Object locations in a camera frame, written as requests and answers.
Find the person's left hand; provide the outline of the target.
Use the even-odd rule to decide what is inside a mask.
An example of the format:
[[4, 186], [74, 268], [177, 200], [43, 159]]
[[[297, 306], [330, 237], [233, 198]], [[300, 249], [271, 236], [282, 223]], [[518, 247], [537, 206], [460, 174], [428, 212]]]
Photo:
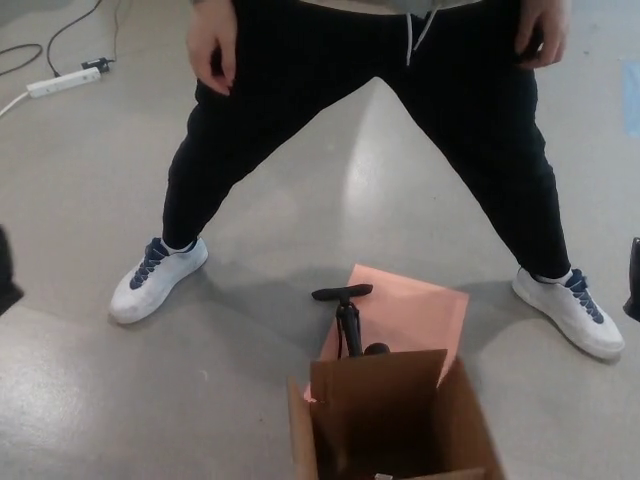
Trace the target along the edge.
[[521, 67], [544, 68], [562, 60], [570, 14], [571, 2], [568, 0], [520, 2], [520, 20], [514, 48]]

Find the person's right hand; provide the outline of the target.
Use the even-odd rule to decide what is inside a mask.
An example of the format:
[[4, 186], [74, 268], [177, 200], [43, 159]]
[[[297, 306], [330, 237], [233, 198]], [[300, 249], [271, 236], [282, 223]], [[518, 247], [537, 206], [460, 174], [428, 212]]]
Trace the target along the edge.
[[191, 2], [186, 47], [196, 78], [229, 96], [236, 75], [237, 18], [229, 0]]

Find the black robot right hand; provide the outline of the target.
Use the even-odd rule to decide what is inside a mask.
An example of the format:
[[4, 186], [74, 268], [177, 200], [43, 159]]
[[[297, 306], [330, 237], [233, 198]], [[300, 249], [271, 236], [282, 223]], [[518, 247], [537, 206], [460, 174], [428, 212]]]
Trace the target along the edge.
[[624, 312], [635, 321], [640, 321], [640, 238], [632, 241], [629, 260], [629, 298]]

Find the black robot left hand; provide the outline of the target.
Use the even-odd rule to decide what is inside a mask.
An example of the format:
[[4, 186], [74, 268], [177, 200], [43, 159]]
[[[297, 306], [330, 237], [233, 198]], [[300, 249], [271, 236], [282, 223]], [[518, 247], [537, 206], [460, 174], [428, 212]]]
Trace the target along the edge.
[[0, 315], [6, 313], [24, 296], [14, 281], [14, 262], [4, 227], [0, 229]]

